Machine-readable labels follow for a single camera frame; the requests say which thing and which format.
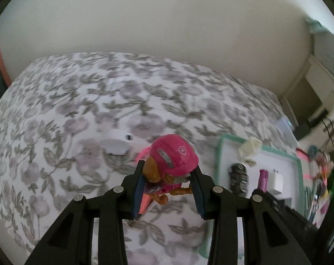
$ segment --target flower pattern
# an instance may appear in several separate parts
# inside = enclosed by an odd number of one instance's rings
[[[76,194],[91,198],[121,184],[136,152],[107,154],[101,144],[110,129],[148,142],[179,134],[212,175],[223,133],[291,153],[275,126],[282,114],[271,92],[194,64],[125,53],[37,59],[0,100],[0,218],[30,253]],[[171,196],[124,222],[129,264],[203,264],[196,247],[205,228],[192,196]]]

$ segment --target white tray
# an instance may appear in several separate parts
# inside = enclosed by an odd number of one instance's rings
[[[239,163],[238,149],[246,140],[230,134],[225,134],[219,141],[216,152],[216,171],[213,176],[215,184],[230,190],[230,167],[234,163]],[[266,169],[272,172],[276,169],[283,176],[283,191],[276,195],[277,199],[292,198],[292,208],[304,215],[304,187],[302,165],[300,159],[286,152],[272,147],[262,146],[262,150],[253,158],[256,165],[250,167],[246,164],[249,178],[249,198],[254,189],[258,187],[259,170]],[[237,218],[238,225],[238,257],[244,257],[244,237],[242,219]],[[209,224],[206,241],[201,246],[199,253],[203,257],[208,257],[212,239],[212,222]]]

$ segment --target floral fabric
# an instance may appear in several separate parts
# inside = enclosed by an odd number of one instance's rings
[[[291,152],[275,126],[281,115],[268,90],[195,64],[125,53],[37,59],[0,100],[0,218],[30,253],[74,195],[119,185],[136,153],[107,154],[109,129],[149,142],[179,134],[212,174],[223,133]],[[171,196],[124,229],[130,265],[206,264],[197,254],[205,222],[192,196]]]

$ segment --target orange ear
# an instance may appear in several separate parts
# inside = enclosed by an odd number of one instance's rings
[[[149,156],[147,160],[145,161],[144,167],[143,167],[143,176],[149,181],[149,182],[159,182],[161,180],[161,176],[159,175],[159,169],[157,167],[156,161],[152,158],[152,156]]]

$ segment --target pink helmet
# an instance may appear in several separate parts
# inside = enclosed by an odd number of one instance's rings
[[[155,140],[150,156],[156,161],[161,177],[165,173],[180,176],[193,171],[199,164],[194,148],[177,134],[166,134]]]

